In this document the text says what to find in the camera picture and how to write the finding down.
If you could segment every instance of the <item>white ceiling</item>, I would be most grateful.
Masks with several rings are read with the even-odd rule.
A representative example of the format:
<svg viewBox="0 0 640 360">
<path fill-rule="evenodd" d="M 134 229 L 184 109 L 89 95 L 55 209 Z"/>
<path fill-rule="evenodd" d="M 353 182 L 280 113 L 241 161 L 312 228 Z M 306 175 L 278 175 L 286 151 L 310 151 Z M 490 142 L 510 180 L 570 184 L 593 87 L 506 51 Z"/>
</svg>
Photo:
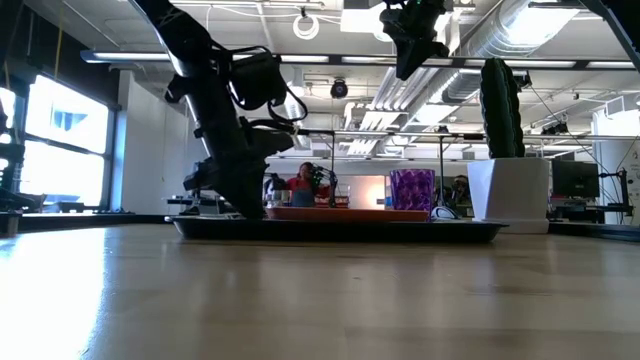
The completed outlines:
<svg viewBox="0 0 640 360">
<path fill-rule="evenodd" d="M 58 0 L 26 0 L 35 11 L 53 23 L 59 22 L 61 2 Z M 322 13 L 339 16 L 342 0 L 328 0 Z M 117 0 L 65 0 L 64 30 L 94 49 L 121 49 L 152 51 L 162 50 L 151 26 L 145 22 L 128 2 Z M 496 0 L 475 0 L 476 12 L 469 19 L 479 19 Z M 209 7 L 187 7 L 185 10 L 206 26 Z M 253 8 L 235 10 L 257 14 Z M 265 14 L 282 15 L 296 13 L 295 9 L 265 8 Z M 389 43 L 376 40 L 371 34 L 342 33 L 340 26 L 321 22 L 320 33 L 310 41 L 301 40 L 293 34 L 294 18 L 267 18 L 268 31 L 273 39 L 274 52 L 279 53 L 338 53 L 338 54 L 390 54 Z M 212 37 L 226 46 L 267 45 L 267 37 L 257 17 L 237 15 L 222 9 L 212 9 L 209 13 L 209 31 Z M 626 59 L 608 25 L 601 20 L 574 20 L 534 57 L 544 58 L 614 58 Z M 331 112 L 342 115 L 346 101 L 330 100 L 329 85 L 335 77 L 344 77 L 351 85 L 349 96 L 372 98 L 377 92 L 386 68 L 383 67 L 334 67 L 304 66 L 305 79 L 314 84 L 313 97 L 304 100 L 312 112 Z M 145 66 L 145 73 L 137 74 L 147 88 L 162 92 L 171 79 L 169 66 Z M 597 102 L 585 99 L 610 99 L 617 91 L 640 91 L 640 74 L 637 72 L 570 72 L 533 71 L 534 88 L 552 111 L 573 109 L 570 112 L 570 128 L 574 131 L 588 131 L 590 110 Z M 573 99 L 573 93 L 580 93 L 580 100 Z M 530 90 L 520 95 L 523 124 L 529 124 L 549 116 L 549 111 Z M 481 131 L 482 118 L 479 107 L 462 107 L 454 114 L 458 121 L 450 125 L 452 131 Z"/>
</svg>

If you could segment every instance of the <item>desk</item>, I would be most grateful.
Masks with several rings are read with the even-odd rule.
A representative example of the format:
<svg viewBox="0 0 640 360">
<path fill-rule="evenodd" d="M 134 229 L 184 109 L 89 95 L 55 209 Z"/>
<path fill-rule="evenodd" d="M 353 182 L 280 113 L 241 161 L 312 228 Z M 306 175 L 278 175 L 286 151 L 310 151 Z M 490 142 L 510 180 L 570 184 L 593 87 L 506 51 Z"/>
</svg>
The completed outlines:
<svg viewBox="0 0 640 360">
<path fill-rule="evenodd" d="M 636 244 L 279 245 L 161 225 L 0 241 L 0 358 L 640 358 Z"/>
</svg>

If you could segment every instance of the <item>white pot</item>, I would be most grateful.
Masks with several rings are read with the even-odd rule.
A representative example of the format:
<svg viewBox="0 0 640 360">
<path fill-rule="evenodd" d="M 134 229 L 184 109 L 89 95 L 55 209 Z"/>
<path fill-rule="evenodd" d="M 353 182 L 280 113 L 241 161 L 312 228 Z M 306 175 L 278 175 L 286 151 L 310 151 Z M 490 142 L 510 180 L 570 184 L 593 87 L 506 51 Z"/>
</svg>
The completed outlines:
<svg viewBox="0 0 640 360">
<path fill-rule="evenodd" d="M 546 234 L 549 161 L 505 158 L 467 165 L 474 221 L 499 222 L 501 232 Z"/>
</svg>

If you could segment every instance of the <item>green plant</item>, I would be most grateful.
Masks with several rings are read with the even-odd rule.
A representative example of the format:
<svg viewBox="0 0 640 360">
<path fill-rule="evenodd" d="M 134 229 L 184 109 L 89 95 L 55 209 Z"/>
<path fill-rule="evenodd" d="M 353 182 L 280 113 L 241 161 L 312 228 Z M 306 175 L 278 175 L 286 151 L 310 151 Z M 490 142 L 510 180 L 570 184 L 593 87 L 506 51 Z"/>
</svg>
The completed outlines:
<svg viewBox="0 0 640 360">
<path fill-rule="evenodd" d="M 502 59 L 489 59 L 482 68 L 480 102 L 489 156 L 524 157 L 520 100 L 513 71 Z"/>
</svg>

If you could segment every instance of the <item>monitor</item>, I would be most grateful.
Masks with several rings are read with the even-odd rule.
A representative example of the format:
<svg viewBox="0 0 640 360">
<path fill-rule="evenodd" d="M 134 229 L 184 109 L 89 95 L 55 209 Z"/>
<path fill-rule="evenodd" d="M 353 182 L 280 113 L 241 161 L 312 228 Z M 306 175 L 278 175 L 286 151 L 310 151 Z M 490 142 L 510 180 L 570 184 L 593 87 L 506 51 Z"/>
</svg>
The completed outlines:
<svg viewBox="0 0 640 360">
<path fill-rule="evenodd" d="M 564 197 L 600 197 L 598 165 L 580 161 L 553 160 L 553 195 Z"/>
</svg>

